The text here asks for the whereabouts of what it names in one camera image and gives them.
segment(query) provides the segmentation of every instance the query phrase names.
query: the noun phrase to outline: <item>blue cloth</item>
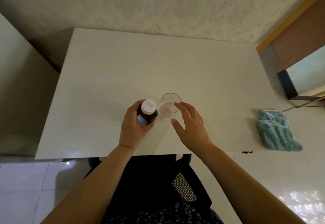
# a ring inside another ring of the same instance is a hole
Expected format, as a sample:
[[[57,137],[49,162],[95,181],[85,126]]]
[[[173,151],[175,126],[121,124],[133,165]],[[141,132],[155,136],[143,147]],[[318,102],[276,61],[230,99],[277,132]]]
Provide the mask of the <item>blue cloth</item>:
[[[257,122],[263,144],[275,151],[302,151],[291,129],[288,117],[278,110],[262,109]]]

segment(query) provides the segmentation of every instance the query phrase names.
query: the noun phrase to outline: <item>hand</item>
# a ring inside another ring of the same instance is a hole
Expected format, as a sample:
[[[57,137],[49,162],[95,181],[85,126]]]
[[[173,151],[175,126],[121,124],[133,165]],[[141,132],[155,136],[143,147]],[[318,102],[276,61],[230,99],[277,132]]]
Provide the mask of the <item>hand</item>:
[[[197,153],[201,148],[214,145],[205,130],[204,121],[195,108],[185,102],[176,103],[174,105],[182,112],[185,129],[180,123],[171,119],[172,125],[181,139],[182,143],[193,153]]]
[[[143,99],[138,100],[126,111],[121,126],[119,146],[131,148],[135,151],[141,140],[153,127],[155,120],[145,127],[141,127],[136,123],[136,110],[142,103]]]

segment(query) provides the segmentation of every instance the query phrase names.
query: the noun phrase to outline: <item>white table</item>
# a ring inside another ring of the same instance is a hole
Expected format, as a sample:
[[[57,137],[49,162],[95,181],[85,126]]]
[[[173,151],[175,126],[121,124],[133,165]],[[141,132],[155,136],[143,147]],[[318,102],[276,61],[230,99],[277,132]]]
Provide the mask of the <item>white table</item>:
[[[107,156],[127,108],[139,99],[158,105],[167,92],[197,108],[225,151],[265,149],[257,110],[278,102],[254,45],[75,29],[36,159]],[[189,150],[159,117],[135,155],[181,153]]]

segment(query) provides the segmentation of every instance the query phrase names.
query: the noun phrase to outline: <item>white bottle cap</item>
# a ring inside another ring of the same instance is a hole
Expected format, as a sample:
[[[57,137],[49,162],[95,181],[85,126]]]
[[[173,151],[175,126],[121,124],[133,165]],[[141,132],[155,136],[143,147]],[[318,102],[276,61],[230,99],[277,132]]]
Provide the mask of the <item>white bottle cap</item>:
[[[141,111],[144,114],[152,114],[156,110],[156,103],[153,100],[146,99],[141,105]]]

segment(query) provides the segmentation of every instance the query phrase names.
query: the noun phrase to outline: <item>clear drinking glass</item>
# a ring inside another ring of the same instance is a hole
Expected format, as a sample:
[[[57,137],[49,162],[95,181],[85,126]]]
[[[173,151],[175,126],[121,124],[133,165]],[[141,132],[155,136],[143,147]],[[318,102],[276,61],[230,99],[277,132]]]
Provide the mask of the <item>clear drinking glass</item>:
[[[181,101],[181,98],[175,93],[167,93],[163,95],[160,100],[158,113],[167,119],[175,117],[179,109],[174,105],[174,102],[180,103]]]

